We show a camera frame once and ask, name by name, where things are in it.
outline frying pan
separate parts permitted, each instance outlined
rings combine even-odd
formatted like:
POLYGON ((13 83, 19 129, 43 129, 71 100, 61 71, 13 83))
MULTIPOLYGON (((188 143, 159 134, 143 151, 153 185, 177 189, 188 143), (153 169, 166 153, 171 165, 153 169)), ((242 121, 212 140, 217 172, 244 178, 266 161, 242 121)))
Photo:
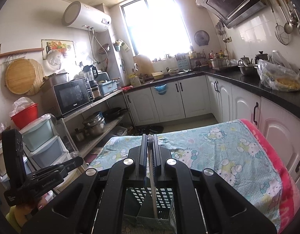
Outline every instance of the frying pan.
POLYGON ((111 109, 103 112, 102 115, 107 120, 114 120, 117 117, 119 117, 123 111, 126 111, 126 110, 128 110, 128 109, 127 108, 122 109, 120 107, 111 108, 111 109))

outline window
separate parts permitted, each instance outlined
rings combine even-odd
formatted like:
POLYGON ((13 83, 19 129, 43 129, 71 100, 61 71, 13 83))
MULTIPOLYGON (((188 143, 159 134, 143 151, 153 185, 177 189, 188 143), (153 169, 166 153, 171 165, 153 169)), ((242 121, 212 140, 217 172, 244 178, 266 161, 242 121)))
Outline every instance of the window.
POLYGON ((137 0, 122 10, 135 55, 154 60, 188 52, 190 39, 174 0, 137 0))

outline wire strainer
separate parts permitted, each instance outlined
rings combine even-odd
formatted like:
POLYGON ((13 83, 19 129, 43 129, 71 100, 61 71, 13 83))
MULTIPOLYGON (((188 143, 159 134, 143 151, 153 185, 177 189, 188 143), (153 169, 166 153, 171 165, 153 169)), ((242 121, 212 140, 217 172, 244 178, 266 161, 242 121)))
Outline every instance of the wire strainer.
POLYGON ((268 2, 269 6, 270 6, 270 8, 271 8, 271 11, 272 11, 272 13, 273 13, 273 15, 274 15, 274 18, 275 18, 275 21, 276 21, 276 24, 277 24, 276 27, 275 27, 275 35, 276 35, 276 38, 277 38, 277 40, 278 40, 281 44, 283 44, 283 45, 288 45, 288 44, 289 44, 289 41, 290 41, 289 35, 288 35, 287 33, 285 33, 284 27, 283 27, 283 26, 280 26, 280 25, 278 24, 277 18, 276 18, 276 16, 275 16, 275 12, 274 12, 274 9, 272 8, 271 3, 270 3, 269 0, 267 0, 267 2, 268 2))

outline white cylindrical water heater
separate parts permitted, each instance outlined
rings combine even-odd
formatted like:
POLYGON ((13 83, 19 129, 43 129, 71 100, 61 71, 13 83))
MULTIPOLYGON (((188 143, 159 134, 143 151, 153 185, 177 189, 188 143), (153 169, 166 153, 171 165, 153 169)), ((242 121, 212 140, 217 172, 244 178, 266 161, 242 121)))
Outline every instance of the white cylindrical water heater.
POLYGON ((96 32, 103 32, 111 24, 111 17, 98 9, 75 1, 66 8, 62 24, 84 30, 89 26, 96 32))

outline black countertop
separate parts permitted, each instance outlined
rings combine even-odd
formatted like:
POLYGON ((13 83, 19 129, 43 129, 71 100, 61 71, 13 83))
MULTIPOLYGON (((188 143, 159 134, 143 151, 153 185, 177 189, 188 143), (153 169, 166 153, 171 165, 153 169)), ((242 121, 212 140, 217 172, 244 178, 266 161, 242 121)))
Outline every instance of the black countertop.
POLYGON ((130 89, 128 92, 141 90, 152 86, 159 86, 162 85, 163 83, 174 82, 177 80, 182 80, 185 78, 190 78, 195 76, 201 76, 204 74, 232 83, 233 85, 243 88, 249 92, 252 92, 253 94, 256 94, 260 97, 264 97, 276 103, 277 105, 281 106, 282 108, 286 109, 287 111, 291 112, 296 117, 300 118, 300 91, 284 92, 284 91, 271 90, 261 84, 261 80, 258 75, 250 76, 250 77, 243 76, 240 70, 217 71, 207 66, 204 66, 201 69, 201 71, 187 72, 184 74, 178 74, 177 76, 173 76, 173 77, 167 76, 161 80, 151 81, 141 86, 134 87, 133 89, 130 89))

